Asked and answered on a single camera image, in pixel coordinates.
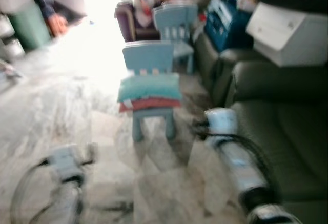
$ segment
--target pillow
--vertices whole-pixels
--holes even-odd
[[[132,76],[121,81],[117,101],[134,100],[145,97],[166,97],[182,99],[179,75],[159,74]]]
[[[181,107],[181,102],[178,99],[164,98],[164,97],[149,97],[135,99],[131,101],[131,107],[125,103],[120,103],[119,111],[144,110],[149,108],[168,108]]]

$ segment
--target light blue chair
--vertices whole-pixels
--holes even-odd
[[[135,75],[170,73],[173,67],[173,45],[160,40],[138,41],[127,43],[123,48],[127,69]],[[176,129],[173,108],[154,108],[133,112],[132,137],[134,141],[144,138],[141,119],[162,116],[166,120],[166,137],[173,139]]]
[[[164,4],[153,10],[155,28],[162,40],[174,44],[174,59],[187,58],[187,73],[193,73],[194,49],[189,45],[190,25],[197,17],[197,5]]]

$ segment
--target dark green sofa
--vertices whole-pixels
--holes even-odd
[[[327,68],[241,61],[232,76],[226,105],[269,158],[284,206],[303,224],[327,224]]]
[[[251,49],[228,49],[219,53],[205,32],[194,43],[195,61],[202,84],[209,92],[214,106],[224,106],[231,83],[231,71],[239,61],[266,61]]]

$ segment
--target blue bag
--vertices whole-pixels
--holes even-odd
[[[238,10],[236,0],[211,0],[205,32],[218,51],[252,48],[253,38],[246,33],[251,15]]]

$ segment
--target person's hand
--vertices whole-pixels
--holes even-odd
[[[52,34],[57,37],[67,32],[67,21],[59,14],[53,14],[48,18],[48,25]]]

